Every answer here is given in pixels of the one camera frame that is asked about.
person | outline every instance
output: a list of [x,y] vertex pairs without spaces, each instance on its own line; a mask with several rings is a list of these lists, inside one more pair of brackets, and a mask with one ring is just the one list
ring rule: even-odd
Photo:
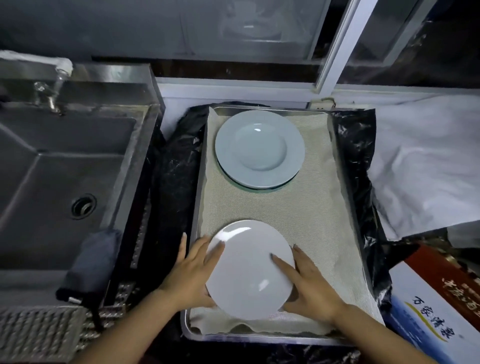
[[[113,328],[105,331],[74,358],[72,363],[137,363],[175,313],[192,307],[214,307],[215,302],[209,297],[205,284],[225,245],[218,244],[207,256],[209,243],[210,239],[206,236],[198,239],[185,256],[187,236],[184,233],[175,265],[160,287],[150,293]],[[372,363],[436,363],[358,307],[343,302],[299,247],[294,246],[292,252],[296,269],[280,258],[272,256],[273,262],[298,291],[296,300],[284,304],[286,311],[336,327]]]

sink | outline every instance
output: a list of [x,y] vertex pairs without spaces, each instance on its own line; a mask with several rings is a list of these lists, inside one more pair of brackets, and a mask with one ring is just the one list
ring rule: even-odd
[[0,305],[2,291],[62,279],[48,272],[68,270],[89,233],[125,229],[164,111],[148,65],[74,65],[61,114],[34,104],[33,83],[55,77],[52,66],[0,61],[10,98],[0,108]]

beige cloth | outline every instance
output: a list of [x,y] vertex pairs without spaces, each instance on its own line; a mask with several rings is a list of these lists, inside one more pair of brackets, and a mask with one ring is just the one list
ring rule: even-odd
[[[214,152],[215,136],[228,117],[210,109],[206,138],[206,172],[199,228],[214,235],[225,225],[242,219],[270,224],[314,261],[326,280],[347,303],[355,304],[377,321],[380,311],[363,272],[351,216],[341,192],[326,114],[291,116],[305,141],[305,161],[297,176],[278,191],[257,194],[243,191],[222,175]],[[191,326],[202,334],[230,332],[245,324],[255,332],[325,335],[331,327],[287,312],[244,321],[219,308],[195,308]]]

metal tray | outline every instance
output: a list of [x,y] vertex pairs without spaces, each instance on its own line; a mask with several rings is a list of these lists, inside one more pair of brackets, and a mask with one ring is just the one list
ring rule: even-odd
[[[338,179],[340,180],[340,189],[341,193],[345,199],[347,204],[347,209],[350,216],[350,223],[353,226],[354,233],[357,240],[357,246],[359,248],[360,256],[363,262],[363,269],[365,273],[365,277],[367,280],[367,285],[372,292],[372,282],[370,279],[370,275],[367,270],[366,266],[366,259],[365,253],[363,251],[363,245],[360,240],[360,230],[358,227],[357,218],[353,213],[352,206],[353,198],[351,193],[351,188],[349,186],[348,181],[344,178],[346,173],[345,171],[345,163],[343,161],[343,156],[341,150],[338,149],[337,146],[337,132],[336,127],[334,125],[335,120],[331,116],[331,114],[327,111],[316,111],[316,110],[308,110],[308,109],[279,109],[279,108],[266,108],[266,107],[251,107],[251,106],[225,106],[222,104],[212,106],[215,112],[220,116],[233,116],[243,111],[248,110],[266,110],[274,112],[278,115],[282,116],[292,116],[292,115],[315,115],[315,114],[328,114],[328,130],[330,133],[330,139],[333,145],[333,154],[334,160],[337,165],[337,173]],[[197,183],[197,193],[195,197],[195,209],[193,212],[193,222],[192,222],[192,232],[190,234],[190,242],[192,244],[195,242],[197,238],[199,238],[198,232],[198,219],[199,219],[199,212],[200,206],[202,203],[202,189],[204,186],[204,178],[205,178],[205,162],[206,162],[206,152],[205,148],[202,149],[202,157],[200,162],[200,170],[198,174],[198,183]],[[283,334],[283,333],[261,333],[261,332],[253,332],[249,328],[243,326],[243,328],[238,329],[235,328],[234,332],[231,333],[219,333],[219,334],[210,334],[210,335],[203,335],[198,329],[192,328],[189,323],[190,311],[185,310],[181,312],[180,315],[180,324],[181,329],[185,337],[195,341],[231,341],[231,342],[257,342],[257,343],[275,343],[275,344],[302,344],[302,345],[344,345],[350,346],[352,345],[347,339],[341,336],[338,332],[334,331],[327,336],[317,336],[312,333],[304,333],[304,334]]]

hand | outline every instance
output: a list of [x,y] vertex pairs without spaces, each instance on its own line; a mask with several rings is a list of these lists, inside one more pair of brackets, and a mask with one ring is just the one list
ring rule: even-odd
[[297,269],[272,255],[273,262],[292,281],[299,294],[295,301],[285,302],[284,310],[333,325],[347,304],[297,245],[293,246],[292,252]]
[[206,258],[210,238],[204,236],[198,239],[190,248],[188,256],[187,234],[183,233],[177,261],[172,271],[164,279],[158,289],[174,301],[177,311],[192,307],[214,307],[215,302],[208,295],[205,284],[212,274],[225,244],[220,242]]

